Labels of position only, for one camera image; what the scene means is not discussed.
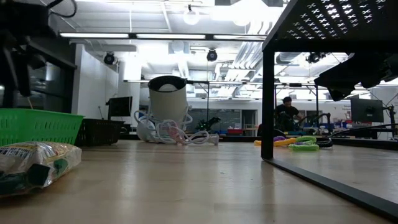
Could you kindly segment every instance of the white cylinder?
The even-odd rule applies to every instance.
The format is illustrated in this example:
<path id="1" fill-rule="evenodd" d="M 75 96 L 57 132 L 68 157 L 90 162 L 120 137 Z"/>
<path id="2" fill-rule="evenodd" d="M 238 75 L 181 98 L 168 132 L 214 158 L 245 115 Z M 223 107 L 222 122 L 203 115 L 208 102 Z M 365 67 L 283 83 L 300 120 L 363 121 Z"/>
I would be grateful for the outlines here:
<path id="1" fill-rule="evenodd" d="M 187 81 L 175 76 L 161 76 L 148 83 L 150 110 L 155 119 L 171 119 L 179 126 L 187 112 Z"/>

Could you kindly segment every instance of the snack bag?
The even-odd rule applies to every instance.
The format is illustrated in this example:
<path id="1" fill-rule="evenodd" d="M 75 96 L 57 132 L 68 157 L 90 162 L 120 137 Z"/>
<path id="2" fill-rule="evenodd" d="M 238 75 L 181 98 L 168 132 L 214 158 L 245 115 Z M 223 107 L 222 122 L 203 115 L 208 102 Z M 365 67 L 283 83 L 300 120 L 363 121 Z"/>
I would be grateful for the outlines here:
<path id="1" fill-rule="evenodd" d="M 0 147 L 0 197 L 44 188 L 81 162 L 81 149 L 59 142 Z"/>

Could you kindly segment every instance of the man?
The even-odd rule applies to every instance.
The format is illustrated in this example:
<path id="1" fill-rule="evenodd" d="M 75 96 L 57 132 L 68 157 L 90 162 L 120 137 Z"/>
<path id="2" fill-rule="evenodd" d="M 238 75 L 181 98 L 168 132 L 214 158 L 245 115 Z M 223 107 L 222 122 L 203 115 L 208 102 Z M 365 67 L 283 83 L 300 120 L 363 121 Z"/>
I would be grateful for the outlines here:
<path id="1" fill-rule="evenodd" d="M 279 116 L 281 113 L 286 113 L 292 119 L 294 116 L 298 117 L 298 119 L 304 118 L 297 108 L 292 106 L 292 99 L 291 97 L 287 96 L 283 99 L 283 104 L 279 105 L 275 109 L 276 115 Z"/>

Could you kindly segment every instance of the perforated metal shelf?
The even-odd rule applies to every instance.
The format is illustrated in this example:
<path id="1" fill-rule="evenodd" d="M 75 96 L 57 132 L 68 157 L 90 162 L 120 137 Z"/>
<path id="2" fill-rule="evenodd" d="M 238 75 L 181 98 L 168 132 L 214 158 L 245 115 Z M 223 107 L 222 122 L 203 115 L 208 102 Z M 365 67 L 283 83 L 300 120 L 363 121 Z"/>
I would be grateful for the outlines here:
<path id="1" fill-rule="evenodd" d="M 316 51 L 324 45 L 332 52 L 333 47 L 342 51 L 361 46 L 384 51 L 393 43 L 398 44 L 397 0 L 292 0 L 263 47 Z"/>

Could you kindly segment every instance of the computer monitor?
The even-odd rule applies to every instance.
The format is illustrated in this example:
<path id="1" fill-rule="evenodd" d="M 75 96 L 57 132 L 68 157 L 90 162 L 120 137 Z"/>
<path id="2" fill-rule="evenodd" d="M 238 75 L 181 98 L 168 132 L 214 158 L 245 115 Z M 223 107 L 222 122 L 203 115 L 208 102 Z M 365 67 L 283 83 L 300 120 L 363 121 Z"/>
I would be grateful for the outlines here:
<path id="1" fill-rule="evenodd" d="M 131 116 L 132 96 L 109 99 L 108 117 Z"/>
<path id="2" fill-rule="evenodd" d="M 351 99 L 351 117 L 355 122 L 384 122 L 381 100 Z"/>

